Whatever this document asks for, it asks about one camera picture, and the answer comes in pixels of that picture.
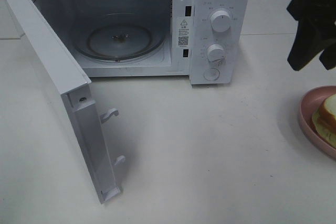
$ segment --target pink plate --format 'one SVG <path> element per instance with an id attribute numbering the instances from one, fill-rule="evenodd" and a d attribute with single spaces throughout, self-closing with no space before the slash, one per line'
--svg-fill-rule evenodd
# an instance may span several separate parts
<path id="1" fill-rule="evenodd" d="M 325 98 L 336 93 L 336 86 L 318 87 L 307 92 L 301 102 L 299 108 L 299 122 L 302 131 L 306 137 L 320 150 L 329 156 L 336 158 L 336 148 L 329 145 L 314 130 L 311 116 L 318 109 Z"/>

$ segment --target white knob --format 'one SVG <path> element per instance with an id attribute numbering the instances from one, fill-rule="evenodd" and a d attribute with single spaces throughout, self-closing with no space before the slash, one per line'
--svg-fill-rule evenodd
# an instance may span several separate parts
<path id="1" fill-rule="evenodd" d="M 230 28 L 231 15 L 225 10 L 217 10 L 211 15 L 212 29 L 218 33 L 222 33 Z"/>
<path id="2" fill-rule="evenodd" d="M 218 62 L 225 59 L 225 50 L 219 44 L 209 46 L 206 50 L 206 54 L 210 62 Z"/>

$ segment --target sticker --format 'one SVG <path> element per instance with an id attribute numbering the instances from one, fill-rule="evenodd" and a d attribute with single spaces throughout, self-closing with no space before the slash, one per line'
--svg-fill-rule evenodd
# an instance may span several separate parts
<path id="1" fill-rule="evenodd" d="M 181 17 L 176 19 L 177 47 L 190 48 L 193 28 L 193 17 Z"/>

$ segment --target qr code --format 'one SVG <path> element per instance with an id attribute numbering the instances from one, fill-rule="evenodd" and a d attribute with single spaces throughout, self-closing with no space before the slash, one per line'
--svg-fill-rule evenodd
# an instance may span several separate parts
<path id="1" fill-rule="evenodd" d="M 188 45 L 188 39 L 189 39 L 189 36 L 180 36 L 178 38 L 179 46 L 187 46 Z"/>

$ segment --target control panel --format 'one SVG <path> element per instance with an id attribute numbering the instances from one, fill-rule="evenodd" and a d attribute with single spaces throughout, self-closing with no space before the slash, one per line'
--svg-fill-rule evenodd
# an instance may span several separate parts
<path id="1" fill-rule="evenodd" d="M 231 81 L 247 0 L 197 0 L 192 84 Z"/>

